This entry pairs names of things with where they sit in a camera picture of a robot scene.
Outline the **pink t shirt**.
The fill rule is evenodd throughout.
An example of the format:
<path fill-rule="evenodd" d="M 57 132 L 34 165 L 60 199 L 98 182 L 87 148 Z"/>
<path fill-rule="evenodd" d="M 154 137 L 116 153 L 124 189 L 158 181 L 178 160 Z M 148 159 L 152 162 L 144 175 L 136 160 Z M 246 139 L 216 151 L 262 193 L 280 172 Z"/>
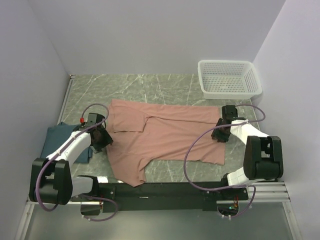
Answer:
<path fill-rule="evenodd" d="M 210 134 L 220 118 L 216 106 L 151 104 L 112 99 L 106 148 L 116 179 L 133 187 L 146 182 L 145 167 L 152 160 L 201 161 L 223 165 L 225 144 Z"/>

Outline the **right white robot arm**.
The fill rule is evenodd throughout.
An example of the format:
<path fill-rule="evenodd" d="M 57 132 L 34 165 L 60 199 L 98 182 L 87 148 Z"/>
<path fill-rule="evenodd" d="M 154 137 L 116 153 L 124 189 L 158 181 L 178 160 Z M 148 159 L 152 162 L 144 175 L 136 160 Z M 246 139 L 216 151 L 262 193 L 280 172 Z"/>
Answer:
<path fill-rule="evenodd" d="M 221 118 L 211 133 L 211 138 L 219 143 L 228 142 L 233 135 L 245 144 L 243 166 L 221 179 L 223 184 L 219 193 L 226 200 L 237 194 L 236 186 L 277 180 L 284 173 L 281 139 L 261 132 L 251 123 L 238 115 L 235 105 L 225 105 L 221 107 Z"/>

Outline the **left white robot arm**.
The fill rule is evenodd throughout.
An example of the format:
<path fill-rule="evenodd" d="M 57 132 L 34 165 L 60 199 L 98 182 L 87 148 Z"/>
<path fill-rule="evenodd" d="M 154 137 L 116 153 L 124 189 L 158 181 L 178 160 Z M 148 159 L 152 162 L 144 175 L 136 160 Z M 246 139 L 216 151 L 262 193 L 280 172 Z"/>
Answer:
<path fill-rule="evenodd" d="M 91 148 L 100 152 L 113 143 L 106 130 L 107 116 L 90 113 L 87 120 L 80 119 L 69 138 L 45 158 L 36 158 L 31 167 L 29 199 L 32 202 L 66 205 L 70 199 L 82 194 L 88 201 L 100 195 L 96 177 L 71 177 L 70 167 L 82 152 Z"/>

